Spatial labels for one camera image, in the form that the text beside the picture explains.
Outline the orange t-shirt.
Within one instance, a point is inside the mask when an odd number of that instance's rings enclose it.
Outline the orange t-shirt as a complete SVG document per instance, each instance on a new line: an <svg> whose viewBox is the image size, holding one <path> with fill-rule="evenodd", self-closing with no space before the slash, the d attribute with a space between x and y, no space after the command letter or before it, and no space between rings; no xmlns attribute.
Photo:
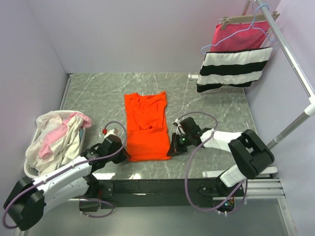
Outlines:
<svg viewBox="0 0 315 236"><path fill-rule="evenodd" d="M169 160L166 92L125 95L127 152L131 162Z"/></svg>

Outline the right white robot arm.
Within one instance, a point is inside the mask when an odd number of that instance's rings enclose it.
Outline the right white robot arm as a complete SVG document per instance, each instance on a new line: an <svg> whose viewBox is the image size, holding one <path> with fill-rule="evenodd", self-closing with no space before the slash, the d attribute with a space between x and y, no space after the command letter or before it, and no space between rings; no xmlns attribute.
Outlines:
<svg viewBox="0 0 315 236"><path fill-rule="evenodd" d="M177 130L172 133L168 157L187 152L189 146L199 145L232 154L236 164L217 177L219 181L216 184L216 191L221 196L229 195L233 191L233 186L245 179L255 179L259 175L278 172L276 167L271 166L275 158L270 149L251 129L244 132L201 129L192 117L181 122L175 121L174 125Z"/></svg>

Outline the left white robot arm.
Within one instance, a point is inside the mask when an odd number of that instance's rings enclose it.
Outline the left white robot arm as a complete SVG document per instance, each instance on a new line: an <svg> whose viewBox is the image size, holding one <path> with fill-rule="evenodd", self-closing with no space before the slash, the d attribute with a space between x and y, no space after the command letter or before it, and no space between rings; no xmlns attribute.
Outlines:
<svg viewBox="0 0 315 236"><path fill-rule="evenodd" d="M85 150L73 161L49 174L34 179L21 178L3 205L3 226L25 231L49 210L69 199L80 197L98 200L102 189L93 172L108 162L118 164L128 159L124 146L125 142L118 136L109 135L102 143Z"/></svg>

